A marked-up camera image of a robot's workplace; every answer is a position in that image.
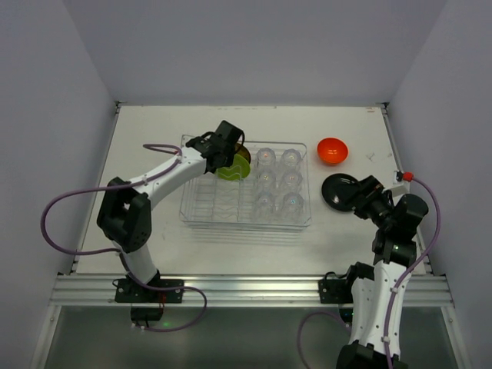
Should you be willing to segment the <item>clear plastic dish tray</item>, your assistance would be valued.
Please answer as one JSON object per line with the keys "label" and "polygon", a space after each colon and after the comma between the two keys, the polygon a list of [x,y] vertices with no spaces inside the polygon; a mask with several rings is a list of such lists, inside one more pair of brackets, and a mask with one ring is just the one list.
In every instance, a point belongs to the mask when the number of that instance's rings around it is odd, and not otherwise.
{"label": "clear plastic dish tray", "polygon": [[[309,192],[309,176],[308,176],[308,148],[305,144],[300,142],[282,142],[282,141],[246,141],[244,143],[246,149],[251,153],[251,173],[246,180],[246,185],[244,189],[244,200],[242,204],[244,205],[241,211],[242,221],[239,223],[210,223],[210,222],[196,222],[191,219],[191,195],[194,190],[195,180],[189,181],[184,185],[183,195],[181,197],[180,206],[180,219],[190,226],[196,228],[234,228],[234,229],[248,229],[253,231],[269,230],[269,231],[303,231],[305,228],[311,225],[311,204],[310,204],[310,192]],[[270,222],[257,222],[253,221],[251,218],[252,206],[254,203],[254,198],[257,192],[254,190],[254,179],[255,175],[264,169],[258,170],[255,165],[255,155],[261,148],[271,148],[276,154],[276,165],[273,170],[276,174],[276,190],[272,193],[275,196],[276,211],[274,213],[274,218]],[[296,223],[284,223],[278,217],[278,209],[282,198],[286,195],[280,193],[278,190],[278,185],[283,175],[284,171],[279,168],[279,161],[283,152],[289,148],[298,150],[303,158],[301,168],[298,170],[303,177],[302,188],[299,194],[304,199],[304,213],[301,220]]]}

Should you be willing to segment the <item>clear glass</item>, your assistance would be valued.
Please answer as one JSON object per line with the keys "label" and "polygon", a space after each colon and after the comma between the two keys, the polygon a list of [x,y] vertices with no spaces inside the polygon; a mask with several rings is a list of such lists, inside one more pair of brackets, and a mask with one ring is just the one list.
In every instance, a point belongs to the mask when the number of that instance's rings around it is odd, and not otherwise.
{"label": "clear glass", "polygon": [[280,193],[299,193],[302,188],[303,177],[299,171],[287,170],[281,176],[278,190]]}
{"label": "clear glass", "polygon": [[270,222],[276,211],[275,196],[269,191],[261,191],[254,198],[251,218],[257,222]]}
{"label": "clear glass", "polygon": [[261,148],[255,155],[255,165],[258,170],[272,169],[276,165],[276,154],[271,148]]}
{"label": "clear glass", "polygon": [[273,170],[261,170],[255,175],[254,190],[257,193],[264,191],[274,193],[276,190],[276,182],[276,174]]}
{"label": "clear glass", "polygon": [[303,158],[301,153],[293,148],[285,150],[279,161],[281,171],[298,171],[301,168]]}
{"label": "clear glass", "polygon": [[299,193],[287,193],[280,203],[278,217],[284,223],[296,224],[304,213],[304,199]]}

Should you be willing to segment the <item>clear glass back left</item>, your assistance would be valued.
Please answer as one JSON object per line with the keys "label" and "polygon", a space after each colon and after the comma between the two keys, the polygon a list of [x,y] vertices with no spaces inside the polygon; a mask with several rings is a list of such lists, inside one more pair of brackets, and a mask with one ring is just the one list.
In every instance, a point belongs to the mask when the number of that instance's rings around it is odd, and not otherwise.
{"label": "clear glass back left", "polygon": [[271,148],[261,148],[255,155],[255,165],[258,170],[272,169],[276,165],[276,154]]}

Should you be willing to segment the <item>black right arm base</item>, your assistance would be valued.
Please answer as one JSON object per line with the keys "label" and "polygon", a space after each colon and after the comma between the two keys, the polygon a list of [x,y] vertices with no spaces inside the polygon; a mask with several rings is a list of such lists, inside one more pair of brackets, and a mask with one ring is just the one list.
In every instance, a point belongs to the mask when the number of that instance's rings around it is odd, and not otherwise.
{"label": "black right arm base", "polygon": [[346,305],[353,304],[351,292],[354,282],[364,276],[360,271],[349,271],[346,274],[327,272],[317,283],[317,290],[322,304]]}

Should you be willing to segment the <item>orange plastic bowl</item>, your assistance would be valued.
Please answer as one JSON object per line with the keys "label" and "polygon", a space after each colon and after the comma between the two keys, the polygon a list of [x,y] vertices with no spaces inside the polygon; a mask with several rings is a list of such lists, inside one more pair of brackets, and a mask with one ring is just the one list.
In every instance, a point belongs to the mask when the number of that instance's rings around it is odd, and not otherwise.
{"label": "orange plastic bowl", "polygon": [[348,155],[348,146],[339,138],[323,138],[317,144],[317,156],[327,165],[339,165]]}

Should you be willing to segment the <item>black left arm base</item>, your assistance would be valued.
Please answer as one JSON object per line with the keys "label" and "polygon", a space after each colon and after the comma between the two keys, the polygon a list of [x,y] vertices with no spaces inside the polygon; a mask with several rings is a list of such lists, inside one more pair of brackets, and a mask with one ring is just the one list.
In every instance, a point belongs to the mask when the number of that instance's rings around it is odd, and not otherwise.
{"label": "black left arm base", "polygon": [[145,327],[162,318],[166,304],[180,304],[184,293],[181,279],[154,278],[151,288],[145,288],[125,277],[113,280],[112,285],[116,288],[115,302],[130,304],[131,322]]}

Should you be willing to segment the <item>clear glass middle left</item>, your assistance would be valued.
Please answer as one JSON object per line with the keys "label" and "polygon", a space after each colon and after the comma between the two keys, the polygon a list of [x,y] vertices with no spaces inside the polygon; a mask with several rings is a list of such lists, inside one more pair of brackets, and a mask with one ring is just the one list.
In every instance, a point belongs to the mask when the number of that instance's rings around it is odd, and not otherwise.
{"label": "clear glass middle left", "polygon": [[261,170],[255,175],[254,190],[257,193],[264,191],[274,193],[276,190],[276,182],[276,174],[273,170]]}

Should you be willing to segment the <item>brown patterned plate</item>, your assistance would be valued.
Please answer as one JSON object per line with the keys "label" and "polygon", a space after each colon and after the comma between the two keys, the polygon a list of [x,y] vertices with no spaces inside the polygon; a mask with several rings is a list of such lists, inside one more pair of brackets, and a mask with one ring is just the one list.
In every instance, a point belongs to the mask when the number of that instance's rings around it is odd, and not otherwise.
{"label": "brown patterned plate", "polygon": [[235,153],[237,155],[240,155],[242,158],[244,158],[248,163],[251,162],[251,153],[248,149],[246,149],[245,146],[243,146],[241,143],[237,142],[235,144]]}

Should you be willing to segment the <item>clear glass middle right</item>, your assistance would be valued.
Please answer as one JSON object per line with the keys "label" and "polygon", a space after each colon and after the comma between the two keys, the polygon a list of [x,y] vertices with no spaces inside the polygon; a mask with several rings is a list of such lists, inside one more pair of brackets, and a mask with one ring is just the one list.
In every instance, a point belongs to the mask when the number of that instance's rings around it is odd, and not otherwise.
{"label": "clear glass middle right", "polygon": [[287,170],[281,176],[278,190],[280,193],[299,193],[302,188],[303,177],[299,171]]}

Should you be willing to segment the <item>clear glass front left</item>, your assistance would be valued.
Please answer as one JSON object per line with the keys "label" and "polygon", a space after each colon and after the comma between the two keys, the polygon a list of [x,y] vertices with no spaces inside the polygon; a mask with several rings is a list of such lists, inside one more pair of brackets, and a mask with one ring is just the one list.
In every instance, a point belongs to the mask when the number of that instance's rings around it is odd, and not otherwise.
{"label": "clear glass front left", "polygon": [[276,211],[275,196],[269,191],[261,191],[254,198],[251,218],[257,222],[270,222]]}

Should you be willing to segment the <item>clear glass back right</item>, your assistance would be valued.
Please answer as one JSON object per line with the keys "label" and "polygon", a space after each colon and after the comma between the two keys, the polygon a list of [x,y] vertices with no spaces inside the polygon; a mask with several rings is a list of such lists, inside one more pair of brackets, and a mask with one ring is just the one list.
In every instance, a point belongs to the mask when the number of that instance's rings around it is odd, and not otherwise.
{"label": "clear glass back right", "polygon": [[281,171],[298,171],[301,168],[303,158],[301,153],[293,148],[285,150],[279,161]]}

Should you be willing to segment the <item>lime green plate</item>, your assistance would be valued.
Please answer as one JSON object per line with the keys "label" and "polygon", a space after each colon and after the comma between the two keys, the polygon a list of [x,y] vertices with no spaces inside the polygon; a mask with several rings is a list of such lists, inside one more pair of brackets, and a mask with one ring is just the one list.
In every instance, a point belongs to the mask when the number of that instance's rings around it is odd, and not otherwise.
{"label": "lime green plate", "polygon": [[240,181],[246,179],[250,173],[250,163],[240,154],[234,156],[231,166],[219,168],[216,171],[217,177],[226,181]]}

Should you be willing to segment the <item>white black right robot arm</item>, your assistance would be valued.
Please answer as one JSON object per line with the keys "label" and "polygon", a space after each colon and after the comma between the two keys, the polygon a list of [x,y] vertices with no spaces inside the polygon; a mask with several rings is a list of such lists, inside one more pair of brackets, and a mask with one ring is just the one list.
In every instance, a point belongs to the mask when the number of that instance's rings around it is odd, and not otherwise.
{"label": "white black right robot arm", "polygon": [[414,236],[428,213],[413,194],[393,201],[391,191],[373,176],[344,179],[334,191],[341,204],[377,226],[371,265],[356,263],[348,271],[354,316],[351,337],[337,359],[339,368],[406,368],[401,360],[401,312],[404,293],[417,260]]}

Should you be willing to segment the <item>clear glass front right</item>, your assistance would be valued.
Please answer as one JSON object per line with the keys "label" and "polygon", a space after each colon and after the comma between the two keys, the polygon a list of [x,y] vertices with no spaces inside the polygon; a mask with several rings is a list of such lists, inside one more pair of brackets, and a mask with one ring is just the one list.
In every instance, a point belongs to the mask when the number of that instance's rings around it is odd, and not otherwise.
{"label": "clear glass front right", "polygon": [[280,203],[278,217],[284,223],[296,224],[304,213],[304,199],[299,193],[287,193]]}

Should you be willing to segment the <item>aluminium mounting rail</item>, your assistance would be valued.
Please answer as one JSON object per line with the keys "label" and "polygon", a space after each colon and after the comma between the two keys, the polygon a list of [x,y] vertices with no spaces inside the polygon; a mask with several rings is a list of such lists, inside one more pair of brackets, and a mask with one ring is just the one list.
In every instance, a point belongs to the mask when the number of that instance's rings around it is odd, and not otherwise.
{"label": "aluminium mounting rail", "polygon": [[[118,274],[58,276],[49,304],[62,307],[115,306],[113,281]],[[316,275],[170,275],[204,292],[210,308],[317,308],[321,307]],[[445,277],[418,275],[405,288],[404,306],[448,308],[454,305]]]}

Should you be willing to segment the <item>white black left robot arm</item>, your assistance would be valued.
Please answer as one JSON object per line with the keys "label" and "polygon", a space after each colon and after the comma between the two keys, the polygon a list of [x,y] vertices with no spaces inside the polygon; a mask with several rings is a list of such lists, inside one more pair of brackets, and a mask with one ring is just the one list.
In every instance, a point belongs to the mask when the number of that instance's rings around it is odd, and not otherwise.
{"label": "white black left robot arm", "polygon": [[110,180],[96,223],[136,284],[155,291],[155,281],[160,277],[148,249],[155,207],[183,184],[232,166],[244,139],[244,131],[222,121],[214,131],[196,136],[182,147],[146,144],[151,150],[169,150],[172,157],[131,180]]}

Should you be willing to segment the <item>black plate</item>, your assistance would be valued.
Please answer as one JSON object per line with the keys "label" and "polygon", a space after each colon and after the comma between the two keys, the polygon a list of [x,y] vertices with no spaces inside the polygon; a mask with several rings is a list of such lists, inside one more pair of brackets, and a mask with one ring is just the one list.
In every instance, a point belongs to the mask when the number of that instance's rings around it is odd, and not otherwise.
{"label": "black plate", "polygon": [[352,181],[358,180],[350,175],[342,173],[328,176],[321,186],[321,195],[324,202],[335,211],[353,211],[354,207],[363,201],[364,196],[361,195],[353,204],[344,203],[344,186]]}

